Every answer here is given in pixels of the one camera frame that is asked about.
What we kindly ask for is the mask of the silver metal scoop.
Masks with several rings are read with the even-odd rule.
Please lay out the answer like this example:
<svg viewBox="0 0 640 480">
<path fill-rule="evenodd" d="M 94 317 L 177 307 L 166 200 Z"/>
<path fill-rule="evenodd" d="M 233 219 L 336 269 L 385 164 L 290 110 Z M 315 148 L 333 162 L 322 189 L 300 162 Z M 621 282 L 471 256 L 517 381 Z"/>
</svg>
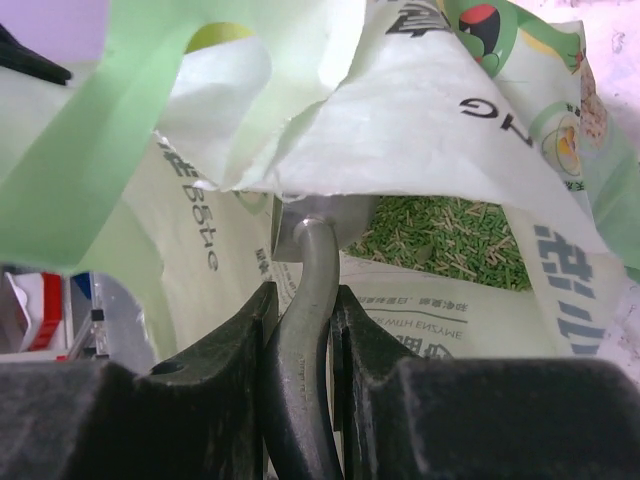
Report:
<svg viewBox="0 0 640 480">
<path fill-rule="evenodd" d="M 343 476 L 327 400 L 329 320 L 339 287 L 339 252 L 364 235 L 378 203 L 376 195 L 273 203 L 271 257 L 302 267 L 294 297 L 266 343 L 258 375 L 260 426 L 281 479 Z"/>
</svg>

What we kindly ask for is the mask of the green cat litter bag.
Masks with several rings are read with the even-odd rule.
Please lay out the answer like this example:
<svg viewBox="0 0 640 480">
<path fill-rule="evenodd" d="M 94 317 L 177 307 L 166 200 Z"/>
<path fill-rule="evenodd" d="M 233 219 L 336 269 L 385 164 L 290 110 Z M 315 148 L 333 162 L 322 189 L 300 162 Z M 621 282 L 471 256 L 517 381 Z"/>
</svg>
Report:
<svg viewBox="0 0 640 480">
<path fill-rule="evenodd" d="M 68 87 L 1 72 L 1 259 L 111 276 L 167 357 L 262 282 L 267 213 L 338 194 L 503 206 L 533 283 L 522 315 L 468 293 L 458 356 L 591 356 L 625 257 L 542 157 L 528 102 L 445 29 L 385 34 L 368 1 L 114 1 Z"/>
</svg>

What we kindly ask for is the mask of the green cat litter pellets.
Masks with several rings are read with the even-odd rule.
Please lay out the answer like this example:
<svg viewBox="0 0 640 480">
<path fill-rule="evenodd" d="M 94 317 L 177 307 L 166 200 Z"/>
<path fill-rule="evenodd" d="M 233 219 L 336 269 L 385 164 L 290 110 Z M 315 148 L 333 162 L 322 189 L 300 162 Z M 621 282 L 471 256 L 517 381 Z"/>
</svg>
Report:
<svg viewBox="0 0 640 480">
<path fill-rule="evenodd" d="M 383 197 L 356 258 L 511 291 L 531 283 L 503 209 L 449 197 Z"/>
</svg>

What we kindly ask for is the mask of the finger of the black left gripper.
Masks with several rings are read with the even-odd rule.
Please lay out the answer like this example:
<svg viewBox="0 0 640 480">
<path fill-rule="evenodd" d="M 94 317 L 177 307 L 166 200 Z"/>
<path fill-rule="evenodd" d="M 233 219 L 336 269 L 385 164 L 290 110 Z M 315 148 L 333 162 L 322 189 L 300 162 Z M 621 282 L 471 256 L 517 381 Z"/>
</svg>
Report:
<svg viewBox="0 0 640 480">
<path fill-rule="evenodd" d="M 72 79 L 69 70 L 22 45 L 3 25 L 0 37 L 2 67 L 57 85 Z"/>
</svg>

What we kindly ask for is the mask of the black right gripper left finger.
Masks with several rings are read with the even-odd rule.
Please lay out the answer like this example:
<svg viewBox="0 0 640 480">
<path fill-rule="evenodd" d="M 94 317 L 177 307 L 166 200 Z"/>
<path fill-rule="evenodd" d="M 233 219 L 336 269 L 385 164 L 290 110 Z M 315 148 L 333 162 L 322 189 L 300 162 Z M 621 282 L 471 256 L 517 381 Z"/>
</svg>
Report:
<svg viewBox="0 0 640 480">
<path fill-rule="evenodd" d="M 5 479 L 259 479 L 257 373 L 272 282 L 230 319 L 138 375 L 112 361 L 1 367 Z"/>
</svg>

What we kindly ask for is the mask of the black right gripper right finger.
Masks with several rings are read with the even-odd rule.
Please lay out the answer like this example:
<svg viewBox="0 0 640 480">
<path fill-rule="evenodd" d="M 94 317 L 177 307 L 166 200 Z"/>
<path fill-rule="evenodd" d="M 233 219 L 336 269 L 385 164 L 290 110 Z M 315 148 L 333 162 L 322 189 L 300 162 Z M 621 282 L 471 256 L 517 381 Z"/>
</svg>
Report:
<svg viewBox="0 0 640 480">
<path fill-rule="evenodd" d="M 347 286 L 330 320 L 349 479 L 635 479 L 639 392 L 592 359 L 426 359 Z"/>
</svg>

